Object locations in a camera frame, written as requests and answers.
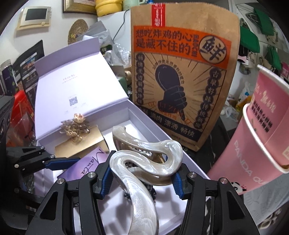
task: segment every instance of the barcode sticker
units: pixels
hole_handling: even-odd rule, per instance
[[[69,99],[70,106],[73,106],[78,103],[77,96]]]

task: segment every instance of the open box lid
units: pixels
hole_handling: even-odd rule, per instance
[[[39,76],[35,102],[36,139],[59,129],[75,113],[89,116],[128,99],[99,52],[98,38],[70,44],[34,64]]]

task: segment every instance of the panda illustration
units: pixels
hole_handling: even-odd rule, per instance
[[[238,182],[231,182],[231,185],[234,187],[238,194],[247,191],[247,189],[242,188]]]

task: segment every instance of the yellow pot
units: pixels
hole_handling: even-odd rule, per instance
[[[116,13],[122,10],[123,0],[96,0],[96,13],[98,17]]]

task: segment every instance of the gold spring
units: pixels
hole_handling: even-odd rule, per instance
[[[159,160],[160,160],[161,163],[165,163],[165,160],[164,160],[164,158],[163,158],[163,156],[162,156],[161,153],[158,154],[158,158],[159,158]]]

